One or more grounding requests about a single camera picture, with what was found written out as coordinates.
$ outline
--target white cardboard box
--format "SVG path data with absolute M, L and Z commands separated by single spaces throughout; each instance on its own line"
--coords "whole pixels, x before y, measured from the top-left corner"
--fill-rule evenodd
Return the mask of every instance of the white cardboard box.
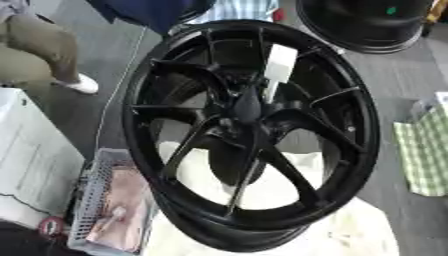
M 24 92 L 0 88 L 1 219 L 37 228 L 48 217 L 5 194 L 62 217 L 83 163 L 83 156 Z

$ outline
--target person's leg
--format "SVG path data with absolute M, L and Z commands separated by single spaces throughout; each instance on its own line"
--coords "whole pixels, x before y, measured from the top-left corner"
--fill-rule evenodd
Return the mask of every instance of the person's leg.
M 80 76 L 77 70 L 77 44 L 74 36 L 61 27 L 37 17 L 16 15 L 8 20 L 8 45 L 46 60 L 53 76 L 66 86 L 95 93 L 95 81 Z
M 51 82 L 50 66 L 43 59 L 0 44 L 0 84 L 23 89 L 45 112 Z

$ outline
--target green checkered cloth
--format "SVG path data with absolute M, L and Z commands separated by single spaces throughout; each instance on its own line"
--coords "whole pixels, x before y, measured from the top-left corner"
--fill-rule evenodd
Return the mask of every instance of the green checkered cloth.
M 413 124 L 395 123 L 410 190 L 424 196 L 448 194 L 448 112 L 438 104 Z

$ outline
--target blue fabric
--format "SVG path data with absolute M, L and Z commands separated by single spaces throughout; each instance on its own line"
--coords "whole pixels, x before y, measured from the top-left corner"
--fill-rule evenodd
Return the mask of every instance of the blue fabric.
M 166 34 L 194 0 L 88 0 L 107 20 L 116 17 Z

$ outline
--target wheel spoke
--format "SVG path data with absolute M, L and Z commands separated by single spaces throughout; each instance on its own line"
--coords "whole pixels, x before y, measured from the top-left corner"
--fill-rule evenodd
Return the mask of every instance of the wheel spoke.
M 193 126 L 166 163 L 162 175 L 167 179 L 176 179 L 177 168 L 182 159 L 195 147 L 201 137 L 204 137 L 217 124 L 217 117 L 206 119 Z
M 155 75 L 178 73 L 197 81 L 207 80 L 205 85 L 208 88 L 209 95 L 215 101 L 226 103 L 230 98 L 226 82 L 213 72 L 213 70 L 217 68 L 215 64 L 203 66 L 167 60 L 152 60 L 152 65 L 154 67 L 152 72 Z
M 307 56 L 309 56 L 311 54 L 315 54 L 315 53 L 320 52 L 320 51 L 321 51 L 321 48 L 319 48 L 319 47 L 312 47 L 308 51 L 299 53 L 299 55 L 297 55 L 297 60 L 300 60 L 302 58 L 305 58 L 305 57 L 307 57 Z
M 274 145 L 266 143 L 266 146 L 260 152 L 260 159 L 271 164 L 294 184 L 299 193 L 300 201 L 304 205 L 312 206 L 319 201 L 319 196 L 309 181 Z
M 193 125 L 199 120 L 204 119 L 203 110 L 200 108 L 164 105 L 134 105 L 132 106 L 132 109 L 149 122 L 160 118 Z
M 235 207 L 239 204 L 240 199 L 259 164 L 257 156 L 259 152 L 260 129 L 257 127 L 245 127 L 243 129 L 245 131 L 243 131 L 243 136 L 241 136 L 243 139 L 242 144 L 246 147 L 247 155 L 242 164 L 235 190 L 227 205 L 227 216 L 231 215 L 235 210 Z
M 207 29 L 204 32 L 202 32 L 203 36 L 205 37 L 205 40 L 207 42 L 207 52 L 208 52 L 208 63 L 210 65 L 216 64 L 216 57 L 215 57 L 215 44 L 212 40 L 212 30 Z
M 264 71 L 266 70 L 267 61 L 268 61 L 267 56 L 266 56 L 266 51 L 265 51 L 265 48 L 264 48 L 264 35 L 263 35 L 263 33 L 264 33 L 263 28 L 259 28 L 258 29 L 258 34 L 257 34 L 257 39 L 258 39 L 257 43 L 258 43 L 258 52 L 259 52 L 258 54 L 260 55 L 260 59 L 263 62 L 263 67 L 260 70 L 260 74 L 264 74 Z
M 339 149 L 364 153 L 365 149 L 349 139 L 334 125 L 323 121 L 300 102 L 280 103 L 271 106 L 271 114 L 265 119 L 268 127 L 275 127 L 283 138 L 296 129 L 305 129 L 333 142 Z
M 350 94 L 352 94 L 354 92 L 357 92 L 359 90 L 360 90 L 359 87 L 351 87 L 351 88 L 347 88 L 347 89 L 341 90 L 341 91 L 336 92 L 336 93 L 332 93 L 330 95 L 326 95 L 326 96 L 320 97 L 318 99 L 313 100 L 310 103 L 310 108 L 319 108 L 319 107 L 321 107 L 322 105 L 324 105 L 327 102 L 331 102 L 331 101 L 333 101 L 335 99 L 340 99 L 340 98 L 347 97 L 348 95 L 350 95 Z

